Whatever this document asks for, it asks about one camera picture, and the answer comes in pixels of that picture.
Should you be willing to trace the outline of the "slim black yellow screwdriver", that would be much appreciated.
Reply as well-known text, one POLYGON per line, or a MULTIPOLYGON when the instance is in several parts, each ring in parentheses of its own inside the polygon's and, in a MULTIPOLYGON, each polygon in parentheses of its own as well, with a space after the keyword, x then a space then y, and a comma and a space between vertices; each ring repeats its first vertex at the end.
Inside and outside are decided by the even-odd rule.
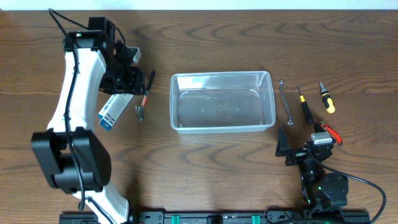
POLYGON ((300 91, 300 86, 299 86, 298 83, 297 83, 297 89, 298 89, 298 93, 300 95, 300 103, 301 103, 301 106, 302 106, 302 109, 303 109, 303 114, 304 114, 305 120, 306 120, 307 123, 312 124, 313 123, 312 113, 310 111, 310 108, 308 106, 308 103, 307 103, 304 95, 300 91))

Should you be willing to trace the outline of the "white blue screwdriver bit box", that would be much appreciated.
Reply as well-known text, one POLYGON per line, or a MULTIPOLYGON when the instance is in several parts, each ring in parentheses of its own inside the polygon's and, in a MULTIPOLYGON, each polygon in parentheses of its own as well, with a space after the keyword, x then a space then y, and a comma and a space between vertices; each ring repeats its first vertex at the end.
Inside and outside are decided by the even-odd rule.
POLYGON ((134 98, 132 94, 114 94, 99 111, 99 125, 110 131, 129 102, 134 98))

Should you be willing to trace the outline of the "small black red hammer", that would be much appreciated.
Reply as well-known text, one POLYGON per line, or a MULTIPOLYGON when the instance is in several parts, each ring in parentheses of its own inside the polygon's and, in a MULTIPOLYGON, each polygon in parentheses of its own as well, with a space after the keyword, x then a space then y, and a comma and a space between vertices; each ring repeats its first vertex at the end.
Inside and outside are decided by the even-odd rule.
POLYGON ((146 86, 146 90, 144 92, 144 97, 142 99, 140 106, 135 106, 135 112, 136 112, 136 115, 137 115, 139 121, 144 121, 144 107, 145 107, 147 97, 150 92, 154 78, 155 78, 155 70, 153 70, 150 75, 149 82, 146 86))

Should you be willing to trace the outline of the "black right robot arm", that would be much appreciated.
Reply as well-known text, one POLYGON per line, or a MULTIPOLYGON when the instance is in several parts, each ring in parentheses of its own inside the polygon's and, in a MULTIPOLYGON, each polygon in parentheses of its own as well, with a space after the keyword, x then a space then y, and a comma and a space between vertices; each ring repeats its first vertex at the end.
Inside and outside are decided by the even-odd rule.
POLYGON ((298 149, 292 149, 282 126, 278 130, 275 155, 285 158, 286 166, 298 166, 301 176, 302 194, 308 203, 304 215, 339 210, 348 204, 348 179, 335 172, 327 173, 322 162, 332 155, 336 141, 318 123, 310 140, 298 149))

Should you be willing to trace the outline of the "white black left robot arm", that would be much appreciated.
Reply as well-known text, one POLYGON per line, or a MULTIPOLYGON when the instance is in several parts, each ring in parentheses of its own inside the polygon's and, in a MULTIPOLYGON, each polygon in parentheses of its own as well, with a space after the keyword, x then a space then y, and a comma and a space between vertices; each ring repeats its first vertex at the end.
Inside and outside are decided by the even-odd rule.
POLYGON ((90 207, 92 223, 138 221, 111 183, 111 158, 94 132, 99 93, 146 96, 152 85, 137 66, 140 50, 117 40, 117 33, 119 28, 107 18, 91 17, 87 26, 65 34, 58 105, 47 129, 31 139, 49 186, 80 199, 80 210, 90 207))

